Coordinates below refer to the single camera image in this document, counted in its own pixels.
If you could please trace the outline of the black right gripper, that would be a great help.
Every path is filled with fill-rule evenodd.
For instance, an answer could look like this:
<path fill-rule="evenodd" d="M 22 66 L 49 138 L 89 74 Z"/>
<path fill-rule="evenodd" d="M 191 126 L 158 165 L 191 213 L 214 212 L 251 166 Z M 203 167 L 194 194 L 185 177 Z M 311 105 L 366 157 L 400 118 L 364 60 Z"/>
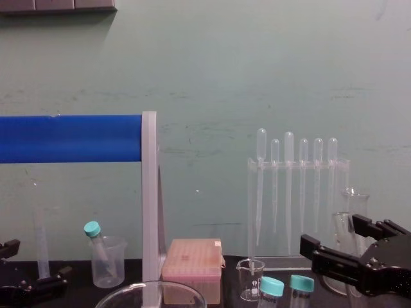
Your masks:
<path fill-rule="evenodd" d="M 357 286 L 367 296 L 410 298 L 410 231 L 392 220 L 372 222 L 352 216 L 354 231 L 375 240 L 360 257 L 323 246 L 308 234 L 300 237 L 300 254 L 311 261 L 312 272 Z"/>

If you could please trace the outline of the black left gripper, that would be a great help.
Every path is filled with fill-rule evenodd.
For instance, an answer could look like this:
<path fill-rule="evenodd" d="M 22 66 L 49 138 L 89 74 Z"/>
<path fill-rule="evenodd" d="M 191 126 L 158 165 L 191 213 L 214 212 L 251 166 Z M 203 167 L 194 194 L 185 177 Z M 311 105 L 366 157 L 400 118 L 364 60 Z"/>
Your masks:
<path fill-rule="evenodd" d="M 9 259 L 17 255 L 20 243 L 20 240 L 13 239 L 1 244 L 0 259 Z M 32 307 L 64 297 L 72 270 L 71 266 L 66 266 L 60 269 L 57 274 L 39 278 L 32 283 L 22 280 L 20 287 L 1 287 L 1 307 Z"/>

